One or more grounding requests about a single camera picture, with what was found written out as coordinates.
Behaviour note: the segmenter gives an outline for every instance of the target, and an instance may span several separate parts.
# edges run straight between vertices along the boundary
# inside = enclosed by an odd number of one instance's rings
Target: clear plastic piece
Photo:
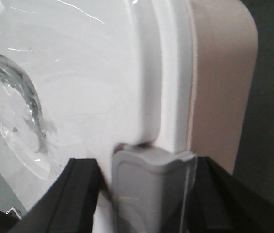
[[[0,133],[14,155],[40,179],[58,173],[47,124],[30,79],[0,55]]]
[[[190,152],[124,147],[112,161],[112,188],[119,233],[186,233],[186,200],[197,159]]]

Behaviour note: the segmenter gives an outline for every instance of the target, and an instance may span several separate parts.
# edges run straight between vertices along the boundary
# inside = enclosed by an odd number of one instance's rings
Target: gray plastic clip
[[[124,146],[112,160],[119,233],[185,233],[186,199],[195,180],[191,152]]]

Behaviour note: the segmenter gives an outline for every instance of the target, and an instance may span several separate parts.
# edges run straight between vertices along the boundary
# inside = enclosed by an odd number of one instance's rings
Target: white curved edge
[[[192,10],[186,0],[153,0],[162,50],[161,128],[153,145],[170,153],[186,150],[193,73]]]

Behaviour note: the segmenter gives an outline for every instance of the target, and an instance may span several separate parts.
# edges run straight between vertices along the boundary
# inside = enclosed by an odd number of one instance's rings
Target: plastic wrap
[[[40,179],[58,175],[56,148],[47,139],[53,132],[43,120],[35,88],[24,71],[1,55],[0,133],[14,155]]]

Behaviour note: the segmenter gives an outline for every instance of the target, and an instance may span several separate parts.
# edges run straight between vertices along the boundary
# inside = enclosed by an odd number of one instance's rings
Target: dark background
[[[274,203],[274,0],[243,0],[258,29],[258,58],[234,176]]]

